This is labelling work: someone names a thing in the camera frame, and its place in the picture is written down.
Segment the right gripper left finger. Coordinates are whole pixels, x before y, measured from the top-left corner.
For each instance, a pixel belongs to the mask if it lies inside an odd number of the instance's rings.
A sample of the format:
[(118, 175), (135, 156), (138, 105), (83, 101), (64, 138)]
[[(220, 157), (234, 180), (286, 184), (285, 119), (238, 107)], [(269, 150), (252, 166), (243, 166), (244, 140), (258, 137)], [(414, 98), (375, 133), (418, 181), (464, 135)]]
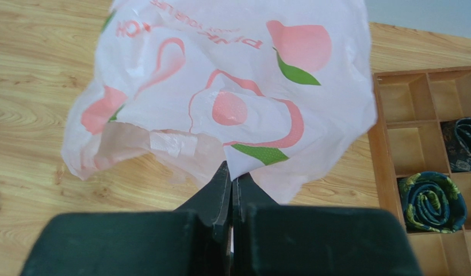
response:
[(230, 275), (231, 196), (232, 182), (223, 161), (212, 179), (176, 208), (197, 218), (191, 251), (197, 275)]

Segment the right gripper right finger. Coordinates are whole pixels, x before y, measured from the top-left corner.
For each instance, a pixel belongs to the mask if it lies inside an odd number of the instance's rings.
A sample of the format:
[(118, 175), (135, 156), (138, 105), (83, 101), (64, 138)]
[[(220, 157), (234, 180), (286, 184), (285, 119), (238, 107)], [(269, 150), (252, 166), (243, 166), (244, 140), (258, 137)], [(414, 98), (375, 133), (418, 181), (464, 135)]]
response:
[(246, 224), (250, 205), (277, 206), (256, 182), (246, 173), (232, 181), (232, 272), (234, 275), (250, 274), (249, 234)]

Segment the pink peach plastic bag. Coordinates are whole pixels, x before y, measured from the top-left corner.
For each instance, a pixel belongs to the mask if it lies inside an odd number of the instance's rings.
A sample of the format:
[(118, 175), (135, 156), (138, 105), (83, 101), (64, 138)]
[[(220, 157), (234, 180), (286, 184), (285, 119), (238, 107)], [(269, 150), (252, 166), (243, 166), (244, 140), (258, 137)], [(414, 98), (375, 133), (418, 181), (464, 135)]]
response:
[(152, 153), (200, 186), (226, 162), (287, 203), (376, 123), (371, 47), (364, 1), (113, 1), (62, 158)]

